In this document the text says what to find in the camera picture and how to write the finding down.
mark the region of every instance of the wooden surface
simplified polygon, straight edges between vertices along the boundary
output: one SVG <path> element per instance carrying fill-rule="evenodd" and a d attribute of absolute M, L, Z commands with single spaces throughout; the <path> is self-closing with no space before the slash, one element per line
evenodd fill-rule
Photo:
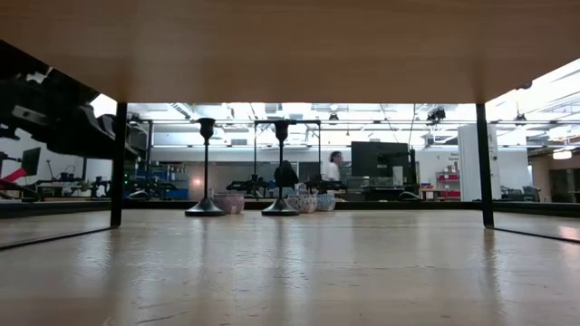
<path fill-rule="evenodd" d="M 483 102 L 576 59 L 577 0 L 24 0 L 0 37 L 117 101 Z"/>
<path fill-rule="evenodd" d="M 123 216 L 115 231 L 0 253 L 0 324 L 580 320 L 580 245 L 485 230 L 476 211 Z"/>

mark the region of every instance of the red object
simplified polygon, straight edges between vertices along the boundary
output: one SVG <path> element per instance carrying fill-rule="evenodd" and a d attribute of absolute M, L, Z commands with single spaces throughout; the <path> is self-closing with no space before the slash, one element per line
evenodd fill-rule
<path fill-rule="evenodd" d="M 460 191 L 448 191 L 447 197 L 461 197 Z"/>
<path fill-rule="evenodd" d="M 448 178 L 445 178 L 445 175 L 439 175 L 439 180 L 441 181 L 445 181 L 445 180 L 459 180 L 459 174 L 452 174 L 449 173 Z"/>
<path fill-rule="evenodd" d="M 25 176 L 26 176 L 26 171 L 24 171 L 23 168 L 19 168 L 16 171 L 12 172 L 11 174 L 7 175 L 6 177 L 3 177 L 2 180 L 7 181 L 7 182 L 15 182 L 19 178 L 25 177 Z"/>

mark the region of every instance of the cable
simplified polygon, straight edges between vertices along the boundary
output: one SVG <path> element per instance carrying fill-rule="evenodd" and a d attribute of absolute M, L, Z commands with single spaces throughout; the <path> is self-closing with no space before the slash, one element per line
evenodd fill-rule
<path fill-rule="evenodd" d="M 416 109 L 417 109 L 417 103 L 413 103 L 413 119 L 411 121 L 411 131 L 409 132 L 409 144 L 411 144 L 411 135 L 413 133 L 413 123 L 415 123 L 415 114 L 417 114 Z"/>

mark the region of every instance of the person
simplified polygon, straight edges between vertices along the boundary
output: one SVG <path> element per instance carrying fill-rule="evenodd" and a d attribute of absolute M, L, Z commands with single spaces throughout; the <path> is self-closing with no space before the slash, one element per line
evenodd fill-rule
<path fill-rule="evenodd" d="M 330 164 L 328 165 L 328 170 L 326 171 L 326 178 L 328 181 L 340 181 L 341 180 L 341 162 L 343 161 L 343 153 L 340 151 L 334 151 L 330 155 Z"/>

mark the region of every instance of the bowl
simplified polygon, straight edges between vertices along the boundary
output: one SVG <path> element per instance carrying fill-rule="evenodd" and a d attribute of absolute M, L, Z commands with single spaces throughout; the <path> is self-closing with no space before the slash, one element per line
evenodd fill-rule
<path fill-rule="evenodd" d="M 316 195 L 290 195 L 286 202 L 300 213 L 313 213 L 316 210 Z"/>
<path fill-rule="evenodd" d="M 334 194 L 316 195 L 316 212 L 330 212 L 334 210 L 336 198 Z"/>
<path fill-rule="evenodd" d="M 215 194 L 214 204 L 226 214 L 240 214 L 244 210 L 246 200 L 243 194 Z"/>

